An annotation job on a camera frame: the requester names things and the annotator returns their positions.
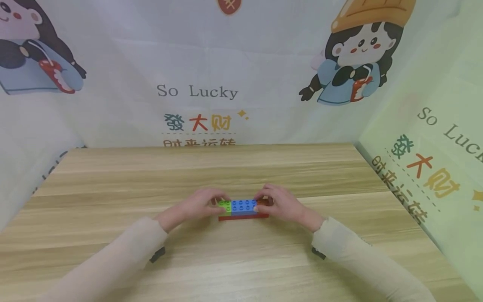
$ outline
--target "lego assembly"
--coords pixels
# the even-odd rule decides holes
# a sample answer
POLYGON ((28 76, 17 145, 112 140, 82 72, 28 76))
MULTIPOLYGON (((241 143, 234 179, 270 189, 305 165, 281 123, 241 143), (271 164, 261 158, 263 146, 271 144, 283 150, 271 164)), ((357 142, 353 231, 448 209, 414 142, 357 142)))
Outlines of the lego assembly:
POLYGON ((218 207, 224 208, 226 212, 218 217, 218 221, 267 218, 269 216, 268 214, 257 213, 253 210, 253 208, 257 205, 270 205, 270 202, 268 199, 220 201, 218 202, 218 207))

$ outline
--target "cartoon girl's hat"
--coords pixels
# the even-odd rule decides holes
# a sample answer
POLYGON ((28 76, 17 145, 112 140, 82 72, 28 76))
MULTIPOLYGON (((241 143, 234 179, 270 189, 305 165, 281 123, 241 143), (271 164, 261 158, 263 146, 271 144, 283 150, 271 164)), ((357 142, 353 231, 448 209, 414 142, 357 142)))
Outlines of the cartoon girl's hat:
POLYGON ((404 27, 416 0, 347 0, 332 22, 333 33, 375 22, 391 22, 404 27))

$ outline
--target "green lego brick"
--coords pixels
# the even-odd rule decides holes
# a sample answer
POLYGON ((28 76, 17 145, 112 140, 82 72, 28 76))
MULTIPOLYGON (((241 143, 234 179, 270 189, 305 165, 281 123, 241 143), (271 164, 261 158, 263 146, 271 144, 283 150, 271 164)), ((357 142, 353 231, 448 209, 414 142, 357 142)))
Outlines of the green lego brick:
POLYGON ((231 201, 219 201, 218 206, 225 208, 226 212, 220 216, 231 216, 231 201))

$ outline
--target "wooden table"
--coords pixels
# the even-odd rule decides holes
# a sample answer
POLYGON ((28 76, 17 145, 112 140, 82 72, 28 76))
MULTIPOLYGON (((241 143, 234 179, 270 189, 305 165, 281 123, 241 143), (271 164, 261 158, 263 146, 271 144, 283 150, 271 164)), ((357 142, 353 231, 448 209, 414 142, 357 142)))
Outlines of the wooden table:
MULTIPOLYGON (((33 301, 142 216, 201 186, 249 198, 272 182, 389 254, 440 302, 477 301, 349 144, 70 151, 0 234, 0 301, 33 301)), ((384 301, 275 218, 185 223, 166 255, 106 301, 384 301)))

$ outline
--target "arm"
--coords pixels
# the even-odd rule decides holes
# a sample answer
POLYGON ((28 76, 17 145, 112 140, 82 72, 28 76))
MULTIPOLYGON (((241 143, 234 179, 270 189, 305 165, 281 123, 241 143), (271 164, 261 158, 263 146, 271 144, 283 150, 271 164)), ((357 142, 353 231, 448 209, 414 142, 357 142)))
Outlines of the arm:
POLYGON ((217 189, 201 189, 154 219, 141 218, 112 243, 65 275, 39 302, 91 302, 108 294, 128 276, 145 267, 163 246, 168 233, 190 219, 219 215, 225 210, 210 202, 229 197, 217 189))
POLYGON ((436 301, 418 279, 387 255, 365 243, 335 219, 325 219, 306 208, 286 189, 265 185, 255 198, 263 196, 272 199, 273 206, 257 206, 259 212, 298 222, 313 232, 312 246, 316 255, 327 256, 348 269, 384 294, 388 301, 436 301))
POLYGON ((336 72, 336 65, 337 63, 332 60, 325 60, 320 64, 317 74, 310 81, 310 85, 298 93, 302 96, 301 101, 310 100, 316 91, 325 88, 332 81, 336 72))

